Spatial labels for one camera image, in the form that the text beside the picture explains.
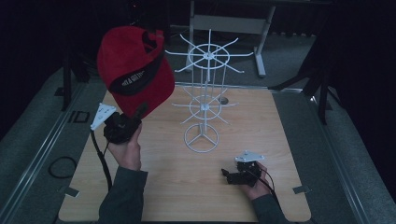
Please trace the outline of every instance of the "cable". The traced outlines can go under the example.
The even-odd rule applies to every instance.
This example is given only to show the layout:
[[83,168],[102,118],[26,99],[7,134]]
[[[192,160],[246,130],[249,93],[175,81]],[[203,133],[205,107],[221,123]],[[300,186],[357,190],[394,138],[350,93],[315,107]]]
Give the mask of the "cable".
[[275,186],[274,186],[274,180],[273,180],[273,178],[270,176],[270,174],[268,174],[268,172],[267,171],[265,171],[265,170],[262,170],[262,171],[264,171],[267,175],[268,175],[268,177],[270,177],[270,179],[271,179],[271,183],[273,183],[273,187],[272,187],[272,189],[273,190],[275,190]]
[[99,157],[99,160],[102,163],[103,171],[105,172],[105,176],[106,176],[106,180],[107,180],[107,188],[108,188],[108,191],[110,191],[111,187],[113,186],[113,183],[111,181],[111,174],[110,174],[110,171],[108,170],[107,162],[105,160],[105,153],[106,153],[106,149],[107,149],[107,146],[108,146],[108,142],[107,142],[107,145],[106,145],[105,153],[102,153],[100,151],[100,149],[99,149],[99,146],[98,146],[97,142],[96,142],[95,133],[94,133],[93,130],[91,130],[91,138],[92,138],[92,141],[93,141],[93,145],[95,146],[95,149],[96,149],[97,155]]
[[53,171],[52,171],[52,166],[53,166],[57,161],[64,160],[64,159],[67,159],[67,160],[70,160],[71,162],[73,162],[74,170],[76,170],[76,168],[77,168],[77,162],[76,162],[73,158],[71,158],[71,157],[63,156],[63,157],[60,157],[60,158],[56,159],[55,161],[53,161],[53,162],[49,165],[48,171],[49,171],[49,174],[50,174],[51,176],[53,176],[53,177],[55,177],[55,178],[59,178],[59,179],[66,179],[66,178],[73,177],[73,174],[71,174],[71,175],[56,175],[55,173],[53,173]]

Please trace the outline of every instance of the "table surface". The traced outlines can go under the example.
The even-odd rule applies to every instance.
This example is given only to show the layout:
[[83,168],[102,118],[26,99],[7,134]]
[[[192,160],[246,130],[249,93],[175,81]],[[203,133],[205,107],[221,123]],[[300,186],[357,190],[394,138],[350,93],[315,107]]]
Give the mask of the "table surface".
[[[227,89],[223,96],[229,103],[221,108],[221,119],[213,118],[207,123],[219,133],[219,143],[210,152],[198,153],[186,146],[184,134],[191,125],[202,121],[188,119],[191,116],[188,107],[173,105],[188,105],[191,90],[191,87],[176,86],[171,97],[143,119],[139,143],[142,170],[148,171],[143,220],[256,221],[250,201],[237,186],[227,184],[220,170],[236,172],[234,158],[249,150],[265,157],[261,163],[274,179],[286,218],[307,221],[311,213],[305,195],[293,191],[301,186],[301,181],[272,93],[265,89]],[[103,103],[116,105],[109,93]],[[102,126],[95,131],[95,136],[104,150],[106,139]],[[201,140],[193,146],[210,147]],[[118,165],[109,152],[106,161],[114,177]],[[87,140],[70,187],[79,190],[79,195],[64,198],[59,218],[97,220],[107,185],[91,138]]]

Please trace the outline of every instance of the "wire display stand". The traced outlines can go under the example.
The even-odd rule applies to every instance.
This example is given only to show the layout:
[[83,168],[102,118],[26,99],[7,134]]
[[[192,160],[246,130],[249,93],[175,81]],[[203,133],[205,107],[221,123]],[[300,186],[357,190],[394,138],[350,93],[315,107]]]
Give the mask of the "wire display stand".
[[[247,57],[252,55],[253,52],[249,54],[230,54],[226,47],[235,43],[238,38],[224,46],[216,45],[211,43],[211,30],[209,30],[207,44],[195,46],[189,40],[184,38],[183,35],[180,35],[180,37],[189,45],[191,45],[191,49],[187,53],[170,52],[168,50],[166,50],[166,53],[187,56],[188,60],[190,61],[189,65],[175,70],[175,72],[182,72],[192,67],[191,90],[189,91],[186,87],[183,87],[183,90],[191,97],[191,101],[187,105],[173,105],[188,107],[191,112],[191,116],[181,123],[185,123],[193,118],[199,120],[199,123],[192,124],[184,133],[184,142],[186,143],[186,146],[195,152],[209,152],[218,145],[219,133],[213,126],[208,124],[208,121],[218,118],[223,122],[230,124],[220,116],[221,109],[225,106],[238,105],[229,105],[228,99],[223,97],[223,93],[227,91],[227,88],[224,86],[224,80],[227,68],[232,69],[237,73],[244,73],[244,71],[239,71],[231,67],[228,65],[228,62],[232,57]],[[194,82],[193,67],[197,67],[201,71],[201,81],[198,84]],[[216,72],[220,68],[223,69],[221,84],[216,85]],[[219,93],[215,93],[216,87],[220,88]]]

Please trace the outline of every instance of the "gray sleeve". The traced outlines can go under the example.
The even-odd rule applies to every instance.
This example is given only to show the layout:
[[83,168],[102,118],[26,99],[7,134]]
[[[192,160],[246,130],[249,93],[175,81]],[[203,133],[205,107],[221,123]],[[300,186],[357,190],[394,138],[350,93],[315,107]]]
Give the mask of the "gray sleeve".
[[284,224],[289,222],[271,194],[252,201],[254,212],[260,224]]
[[99,209],[97,223],[141,223],[148,173],[119,167]]

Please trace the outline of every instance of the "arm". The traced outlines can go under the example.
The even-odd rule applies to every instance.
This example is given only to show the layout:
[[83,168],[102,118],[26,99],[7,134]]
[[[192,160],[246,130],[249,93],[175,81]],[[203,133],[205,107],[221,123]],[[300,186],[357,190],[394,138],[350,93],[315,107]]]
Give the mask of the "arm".
[[98,223],[140,223],[148,173],[119,167],[99,209]]
[[[257,162],[262,169],[261,179],[268,183],[265,179],[267,168]],[[277,205],[271,191],[261,181],[257,181],[252,188],[248,185],[241,185],[240,189],[245,192],[247,197],[251,200],[260,224],[283,224],[290,223],[283,215],[279,206]]]
[[143,212],[143,191],[148,173],[140,171],[140,145],[137,138],[142,124],[128,143],[108,149],[119,164],[114,184],[99,209],[98,223],[140,223]]

